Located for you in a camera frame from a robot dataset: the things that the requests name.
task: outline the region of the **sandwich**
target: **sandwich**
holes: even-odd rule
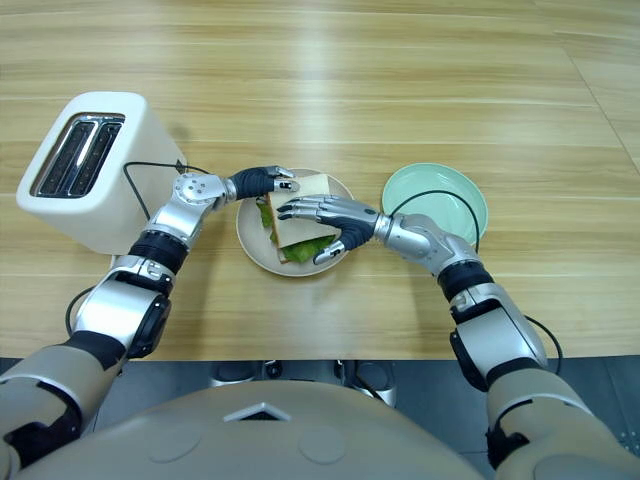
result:
[[[296,178],[300,185],[297,192],[271,192],[258,197],[256,205],[264,228],[271,229],[270,239],[278,249],[281,263],[305,263],[329,246],[339,231],[301,218],[279,220],[280,206],[297,197],[308,195],[330,195],[329,177],[325,174]]]

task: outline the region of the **green plate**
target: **green plate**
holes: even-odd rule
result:
[[[480,237],[487,231],[489,208],[480,189],[457,170],[437,163],[414,163],[391,175],[382,192],[382,210],[389,215],[407,198],[427,190],[447,190],[460,195],[476,214]],[[402,207],[399,213],[428,215],[443,230],[455,233],[471,244],[476,242],[469,209],[451,195],[434,193],[418,197]]]

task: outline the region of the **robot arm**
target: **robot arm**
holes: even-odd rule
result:
[[[456,323],[450,341],[462,372],[471,385],[488,391],[487,444],[497,478],[637,478],[638,459],[567,383],[546,370],[540,338],[465,240],[427,216],[391,218],[335,196],[294,199],[280,212],[280,219],[342,229],[317,263],[376,237],[433,274]]]
[[[69,340],[0,376],[0,478],[78,438],[122,365],[155,349],[176,275],[204,218],[234,200],[297,191],[291,177],[274,166],[230,178],[183,174],[175,180],[170,201],[78,310]]]

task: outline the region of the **wooden table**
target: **wooden table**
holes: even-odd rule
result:
[[[640,13],[607,5],[5,0],[0,355],[63,341],[68,301],[108,267],[14,200],[58,112],[90,90],[143,94],[221,175],[319,168],[377,206],[404,165],[456,168],[487,198],[481,254],[521,309],[569,356],[640,353]],[[242,251],[236,210],[207,221],[150,358],[452,358],[427,272],[372,242],[277,277]]]

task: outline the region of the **beige plate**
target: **beige plate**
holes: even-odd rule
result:
[[[291,170],[298,177],[322,173],[308,168],[292,168]],[[331,175],[329,175],[329,190],[332,195],[353,198],[349,189]],[[305,263],[280,263],[280,260],[278,260],[278,250],[269,239],[271,229],[262,227],[260,210],[256,207],[255,198],[246,198],[242,201],[238,209],[238,215],[236,216],[236,231],[238,232],[240,245],[242,245],[242,248],[251,260],[265,270],[286,277],[306,277],[324,272],[344,257],[344,255],[340,255],[322,265],[314,265],[312,260],[308,260]]]

